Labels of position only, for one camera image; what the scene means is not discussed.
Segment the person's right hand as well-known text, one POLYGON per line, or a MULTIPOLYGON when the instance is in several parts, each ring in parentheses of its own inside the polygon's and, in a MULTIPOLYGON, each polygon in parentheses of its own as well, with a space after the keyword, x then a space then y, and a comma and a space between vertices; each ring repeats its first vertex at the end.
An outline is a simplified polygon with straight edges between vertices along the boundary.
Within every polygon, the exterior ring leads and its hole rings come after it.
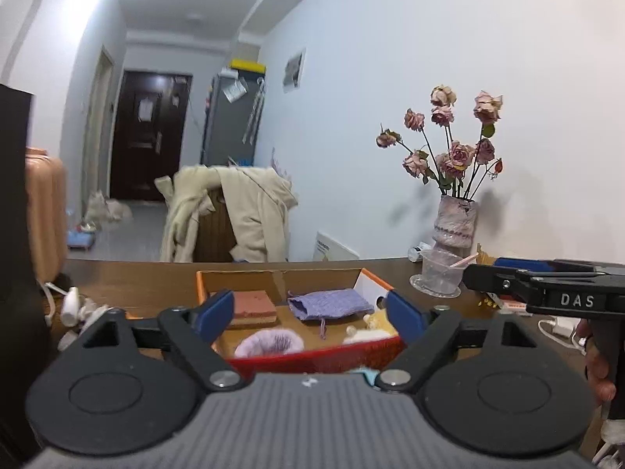
POLYGON ((609 335, 611 326, 611 322, 582 320, 576 328, 576 334, 586 339, 586 376, 598 405, 610 402, 616 396, 616 384, 610 379, 610 363, 603 353, 603 345, 598 344, 609 335))

